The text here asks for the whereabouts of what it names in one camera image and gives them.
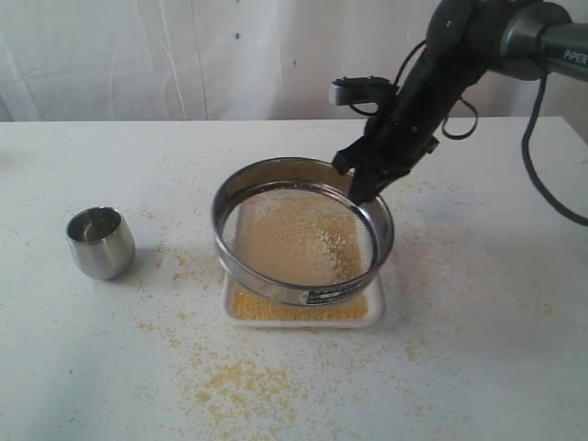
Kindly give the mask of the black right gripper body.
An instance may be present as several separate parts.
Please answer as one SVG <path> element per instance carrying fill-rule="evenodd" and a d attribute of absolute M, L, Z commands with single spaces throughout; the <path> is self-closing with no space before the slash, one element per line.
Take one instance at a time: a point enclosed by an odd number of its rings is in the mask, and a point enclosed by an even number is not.
<path fill-rule="evenodd" d="M 379 107 L 364 135 L 342 151 L 356 156 L 356 167 L 377 169 L 390 182 L 408 175 L 428 153 L 430 139 L 462 93 L 485 72 L 482 63 L 459 49 L 440 57 L 424 49 L 398 94 Z"/>

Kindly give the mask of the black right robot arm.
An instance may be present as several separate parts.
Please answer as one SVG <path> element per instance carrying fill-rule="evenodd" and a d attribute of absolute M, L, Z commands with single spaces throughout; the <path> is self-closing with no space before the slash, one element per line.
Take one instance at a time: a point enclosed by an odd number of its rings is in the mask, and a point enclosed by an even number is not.
<path fill-rule="evenodd" d="M 443 1 L 418 50 L 402 84 L 378 76 L 332 83 L 333 104 L 377 107 L 363 135 L 333 160 L 339 174 L 352 172 L 348 196 L 356 205 L 374 200 L 435 149 L 437 128 L 487 72 L 524 81 L 550 73 L 587 79 L 587 27 L 551 2 Z"/>

